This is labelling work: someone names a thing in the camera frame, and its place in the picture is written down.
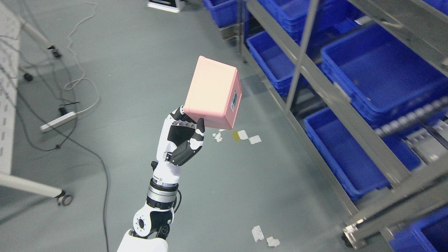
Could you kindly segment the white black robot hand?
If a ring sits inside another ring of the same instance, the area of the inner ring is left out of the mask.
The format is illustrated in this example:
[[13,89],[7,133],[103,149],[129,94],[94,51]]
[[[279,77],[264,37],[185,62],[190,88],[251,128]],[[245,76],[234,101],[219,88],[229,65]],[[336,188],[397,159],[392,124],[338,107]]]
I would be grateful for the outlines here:
[[204,138],[204,119],[193,120],[181,105],[164,120],[156,161],[159,165],[181,167],[200,151]]

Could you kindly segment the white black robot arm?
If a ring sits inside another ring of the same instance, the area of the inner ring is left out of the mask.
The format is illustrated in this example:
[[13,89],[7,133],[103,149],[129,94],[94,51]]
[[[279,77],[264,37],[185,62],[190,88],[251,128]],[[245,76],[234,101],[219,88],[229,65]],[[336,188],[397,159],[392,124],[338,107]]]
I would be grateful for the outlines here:
[[119,252],[167,252],[166,241],[174,221],[174,204],[179,203],[179,166],[166,161],[153,162],[153,177],[144,205],[133,217],[133,227],[126,231]]

